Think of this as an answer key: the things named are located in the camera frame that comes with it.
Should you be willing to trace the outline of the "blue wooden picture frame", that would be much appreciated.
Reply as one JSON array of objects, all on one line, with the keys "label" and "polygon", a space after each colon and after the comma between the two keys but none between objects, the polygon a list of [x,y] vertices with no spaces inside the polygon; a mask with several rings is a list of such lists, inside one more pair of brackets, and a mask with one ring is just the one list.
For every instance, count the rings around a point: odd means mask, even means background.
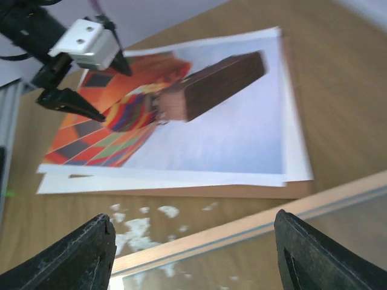
[{"label": "blue wooden picture frame", "polygon": [[141,250],[115,259],[109,289],[123,289],[123,279],[144,277],[145,271],[172,264],[274,230],[279,210],[295,214],[305,221],[316,221],[325,233],[338,238],[363,258],[386,266],[386,234],[375,241],[357,234],[386,229],[386,172],[376,173],[329,190],[297,199],[284,205],[238,219],[224,225]]}]

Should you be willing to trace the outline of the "brown backing board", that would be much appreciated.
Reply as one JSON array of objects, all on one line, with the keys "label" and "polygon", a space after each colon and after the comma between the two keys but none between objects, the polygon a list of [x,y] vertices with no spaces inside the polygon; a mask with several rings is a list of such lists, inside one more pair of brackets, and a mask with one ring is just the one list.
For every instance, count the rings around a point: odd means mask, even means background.
[{"label": "brown backing board", "polygon": [[304,120],[300,116],[302,105],[299,96],[298,78],[294,64],[294,53],[288,36],[282,38],[286,63],[285,69],[285,167],[287,182],[284,187],[252,185],[217,185],[204,187],[146,188],[116,191],[127,196],[173,196],[196,198],[267,198],[299,199],[313,193],[313,171],[310,166],[304,137]]}]

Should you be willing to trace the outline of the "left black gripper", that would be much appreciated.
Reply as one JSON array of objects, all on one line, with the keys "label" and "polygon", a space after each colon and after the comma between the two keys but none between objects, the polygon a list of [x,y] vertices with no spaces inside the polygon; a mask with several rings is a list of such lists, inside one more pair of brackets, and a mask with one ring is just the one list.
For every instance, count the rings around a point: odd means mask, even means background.
[{"label": "left black gripper", "polygon": [[[66,28],[49,14],[46,6],[58,1],[1,1],[1,34],[24,53],[15,56],[1,56],[1,60],[22,61],[34,58],[43,64],[33,77],[32,84],[44,89],[36,103],[52,111],[81,115],[104,122],[105,116],[91,103],[70,88],[57,89],[71,68],[72,59],[64,53],[50,56],[48,53],[66,32]],[[111,67],[118,73],[131,76],[131,69],[123,56],[122,46],[115,30],[115,24],[105,22],[119,46]]]}]

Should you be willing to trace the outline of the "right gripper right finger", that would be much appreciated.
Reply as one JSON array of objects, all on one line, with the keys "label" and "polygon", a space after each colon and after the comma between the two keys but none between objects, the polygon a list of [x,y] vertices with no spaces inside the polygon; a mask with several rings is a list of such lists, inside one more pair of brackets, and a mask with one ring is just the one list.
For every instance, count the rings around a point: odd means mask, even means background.
[{"label": "right gripper right finger", "polygon": [[284,289],[386,289],[386,271],[354,254],[292,213],[275,222]]}]

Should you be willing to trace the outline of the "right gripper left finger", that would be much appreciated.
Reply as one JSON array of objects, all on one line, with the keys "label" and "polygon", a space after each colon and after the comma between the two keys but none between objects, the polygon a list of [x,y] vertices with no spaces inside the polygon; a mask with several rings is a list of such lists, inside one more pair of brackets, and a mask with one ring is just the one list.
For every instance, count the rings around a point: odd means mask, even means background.
[{"label": "right gripper left finger", "polygon": [[98,214],[1,274],[1,289],[108,289],[115,252],[114,226]]}]

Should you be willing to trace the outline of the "hot air balloon photo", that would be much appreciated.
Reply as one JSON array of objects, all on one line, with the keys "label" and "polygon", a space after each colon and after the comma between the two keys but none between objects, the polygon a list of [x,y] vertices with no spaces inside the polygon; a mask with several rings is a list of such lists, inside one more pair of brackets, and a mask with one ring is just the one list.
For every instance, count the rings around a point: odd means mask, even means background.
[{"label": "hot air balloon photo", "polygon": [[132,76],[88,72],[103,123],[67,115],[43,164],[280,174],[281,43],[207,39],[128,57]]}]

